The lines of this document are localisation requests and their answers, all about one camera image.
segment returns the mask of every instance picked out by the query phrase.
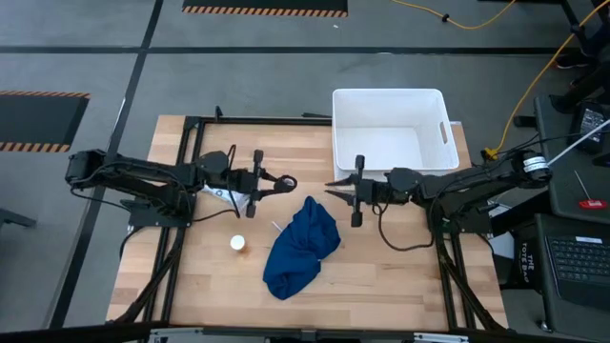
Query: yellow cable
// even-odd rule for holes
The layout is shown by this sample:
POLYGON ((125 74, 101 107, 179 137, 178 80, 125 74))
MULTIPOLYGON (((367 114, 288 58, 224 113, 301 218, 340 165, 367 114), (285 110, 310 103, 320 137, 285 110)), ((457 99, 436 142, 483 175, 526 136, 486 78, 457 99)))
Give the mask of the yellow cable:
MULTIPOLYGON (((420 6, 420 5, 409 4, 409 3, 398 1, 398 0, 392 0, 392 1, 394 1, 397 4, 408 6, 408 7, 414 8, 414 9, 425 10, 425 11, 430 12, 433 15, 435 15, 437 17, 440 17, 440 18, 443 18, 445 16, 444 14, 440 14, 439 12, 437 12, 435 10, 428 9, 427 7, 423 7, 423 6, 420 6)), ((447 21, 450 22, 451 24, 457 26, 460 29, 464 29, 464 30, 478 30, 478 29, 484 28, 484 27, 488 26, 489 24, 493 23, 496 19, 498 19, 501 15, 503 15, 506 12, 506 10, 508 10, 511 6, 513 6, 513 4, 515 4, 515 2, 517 2, 517 0, 511 1, 510 4, 506 5, 506 7, 504 7, 504 9, 502 9, 493 18, 491 18, 488 21, 484 22, 483 24, 477 25, 475 27, 467 27, 467 26, 461 25, 460 23, 455 22, 451 18, 447 18, 447 21)))
MULTIPOLYGON (((593 11, 591 11, 586 17, 584 17, 584 19, 580 22, 579 26, 582 27, 584 24, 586 24, 586 22, 589 21, 589 19, 591 19, 591 17, 593 17, 593 15, 595 15, 595 13, 597 13, 599 10, 601 10, 604 6, 608 5, 610 3, 610 0, 605 0, 603 3, 601 3, 601 5, 597 6, 593 11)), ((489 148, 485 148, 485 153, 487 154, 488 158, 491 159, 497 159, 497 154, 498 151, 502 148, 502 146, 504 145, 504 141, 506 141, 506 135, 508 133, 508 129, 510 129, 511 127, 511 122, 513 121, 513 118, 515 117, 515 114, 517 113, 517 111, 519 110, 519 108, 521 107, 521 105, 523 104, 523 101, 525 101, 525 98, 527 97, 527 95, 529 95, 530 91, 534 88, 534 86, 538 83, 538 81, 540 80, 540 78, 542 77, 542 75, 548 71, 548 69, 553 65, 553 63, 555 62, 555 60, 557 59, 557 57, 559 56, 559 54, 561 53, 561 51, 568 45, 568 43, 570 43, 570 41, 572 40, 572 38, 574 38, 574 33, 570 34, 570 36, 568 36, 568 39, 565 40, 565 42, 563 42, 563 44, 561 44, 561 47, 559 47, 559 49, 557 50, 557 52, 555 52, 555 54, 553 55, 553 58, 551 58, 551 60, 549 61, 549 63, 546 64, 546 66, 544 66, 544 69, 542 69, 542 71, 540 71, 540 73, 538 74, 538 76, 536 76, 536 78, 534 79, 534 81, 532 81, 532 83, 530 84, 530 86, 527 88, 527 91, 525 91, 525 94, 520 98, 520 100, 517 102, 517 105, 515 106, 515 109, 513 110, 513 112, 511 113, 511 116, 508 117, 508 121, 506 122, 506 125, 504 126, 504 133, 502 134, 502 139, 499 142, 499 145, 495 148, 495 149, 489 149, 489 148)))

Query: white plastic bin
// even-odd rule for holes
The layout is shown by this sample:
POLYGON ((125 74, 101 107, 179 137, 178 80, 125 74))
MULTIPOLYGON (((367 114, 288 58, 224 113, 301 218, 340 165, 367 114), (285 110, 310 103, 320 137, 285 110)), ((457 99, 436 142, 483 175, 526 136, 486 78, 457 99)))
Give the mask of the white plastic bin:
POLYGON ((403 167, 444 174, 459 165, 438 90, 334 91, 333 144, 335 163, 346 172, 359 154, 369 172, 403 167))

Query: wooden tabletop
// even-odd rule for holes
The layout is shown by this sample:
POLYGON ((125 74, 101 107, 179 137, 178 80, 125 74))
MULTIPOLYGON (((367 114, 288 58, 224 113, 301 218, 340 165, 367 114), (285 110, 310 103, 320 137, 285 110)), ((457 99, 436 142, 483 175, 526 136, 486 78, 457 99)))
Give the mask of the wooden tabletop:
MULTIPOLYGON (((173 164, 183 116, 160 116, 149 160, 173 164)), ((452 126, 460 167, 470 166, 464 131, 452 126)), ((227 151, 237 145, 235 167, 252 168, 255 149, 265 152, 263 167, 270 174, 289 174, 298 187, 289 194, 263 199, 253 219, 223 214, 187 230, 176 282, 171 323, 236 327, 447 330, 435 248, 395 252, 384 245, 377 217, 365 207, 361 228, 350 227, 351 209, 324 192, 333 180, 331 127, 271 125, 206 125, 203 152, 227 151), (269 251, 279 231, 303 206, 307 195, 335 218, 341 244, 322 262, 317 278, 297 295, 281 301, 262 281, 269 251), (241 234, 248 252, 232 251, 229 241, 241 234)), ((198 196, 195 217, 228 205, 207 194, 198 196)), ((413 205, 391 206, 383 229, 399 246, 426 243, 424 210, 413 205)), ((148 282, 153 268, 159 228, 146 228, 125 248, 108 318, 124 312, 148 282)), ((498 323, 506 326, 494 263, 488 246, 473 234, 461 236, 471 288, 498 323)), ((162 285, 153 318, 160 316, 162 285)), ((458 322, 463 316, 454 286, 458 322)))

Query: blue towel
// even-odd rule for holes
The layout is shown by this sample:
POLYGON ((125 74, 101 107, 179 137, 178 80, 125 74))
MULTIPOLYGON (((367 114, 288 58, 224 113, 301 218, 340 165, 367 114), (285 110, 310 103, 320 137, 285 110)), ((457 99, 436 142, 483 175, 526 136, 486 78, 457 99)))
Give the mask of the blue towel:
POLYGON ((284 300, 300 292, 320 272, 320 260, 334 252, 341 238, 335 220, 308 196, 293 222, 275 240, 263 281, 284 300))

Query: small white cup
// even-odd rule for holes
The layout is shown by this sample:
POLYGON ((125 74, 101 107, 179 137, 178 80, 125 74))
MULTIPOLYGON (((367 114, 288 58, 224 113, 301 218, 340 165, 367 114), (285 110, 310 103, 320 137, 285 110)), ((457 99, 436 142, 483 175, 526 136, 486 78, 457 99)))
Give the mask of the small white cup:
POLYGON ((237 234, 231 238, 231 248, 236 252, 241 252, 246 248, 246 238, 241 234, 237 234))

